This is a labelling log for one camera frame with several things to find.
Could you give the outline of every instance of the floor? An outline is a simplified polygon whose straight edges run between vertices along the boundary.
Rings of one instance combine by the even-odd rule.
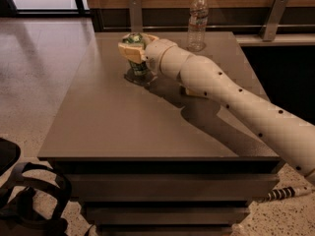
[[[20,161],[38,162],[36,155],[93,37],[90,19],[0,18],[0,137],[21,147]],[[8,174],[0,177],[0,185]],[[287,165],[280,178],[277,188],[310,186]],[[35,204],[38,211],[49,212],[45,197],[36,197]],[[64,211],[69,236],[84,236],[91,227],[80,209],[70,202]],[[232,235],[312,236],[314,210],[314,193],[253,203]],[[90,235],[97,235],[94,228]]]

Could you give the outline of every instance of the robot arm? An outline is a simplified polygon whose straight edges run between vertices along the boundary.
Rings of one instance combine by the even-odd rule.
[[[315,185],[315,127],[234,83],[211,59],[157,39],[147,66],[227,108],[267,146]]]

